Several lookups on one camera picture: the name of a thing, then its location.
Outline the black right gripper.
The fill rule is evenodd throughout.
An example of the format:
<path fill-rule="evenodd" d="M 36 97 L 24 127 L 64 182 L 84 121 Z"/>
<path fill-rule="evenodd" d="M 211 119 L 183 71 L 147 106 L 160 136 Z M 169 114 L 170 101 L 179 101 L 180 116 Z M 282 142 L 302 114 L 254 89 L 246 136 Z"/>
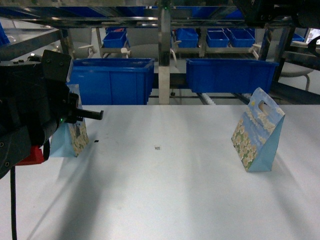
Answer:
<path fill-rule="evenodd" d="M 233 4 L 250 27 L 264 27 L 278 17 L 290 17 L 298 28 L 320 27 L 318 0 L 235 0 Z"/>

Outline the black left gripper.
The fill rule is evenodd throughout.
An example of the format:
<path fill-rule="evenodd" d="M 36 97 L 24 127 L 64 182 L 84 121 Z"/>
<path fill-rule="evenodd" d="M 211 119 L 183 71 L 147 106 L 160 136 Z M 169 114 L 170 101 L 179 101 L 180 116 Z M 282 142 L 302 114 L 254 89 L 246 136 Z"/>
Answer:
<path fill-rule="evenodd" d="M 44 161 L 49 138 L 67 109 L 73 60 L 68 54 L 45 50 L 40 61 L 0 63 L 0 176 L 4 177 L 40 146 Z M 84 118 L 102 120 L 103 111 L 82 110 Z"/>

